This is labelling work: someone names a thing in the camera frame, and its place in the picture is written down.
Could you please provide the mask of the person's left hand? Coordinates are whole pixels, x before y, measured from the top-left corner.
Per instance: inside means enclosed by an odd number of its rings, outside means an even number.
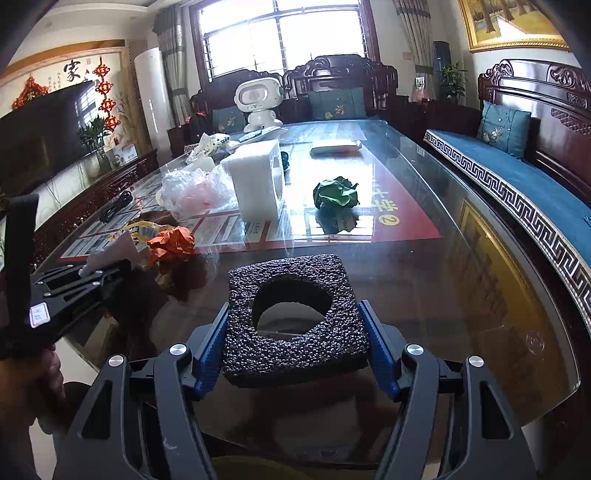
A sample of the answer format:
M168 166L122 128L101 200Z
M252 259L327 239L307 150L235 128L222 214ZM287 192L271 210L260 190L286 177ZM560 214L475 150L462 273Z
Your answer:
M1 361L2 427L29 427L43 407L64 399L61 361L55 345L33 357Z

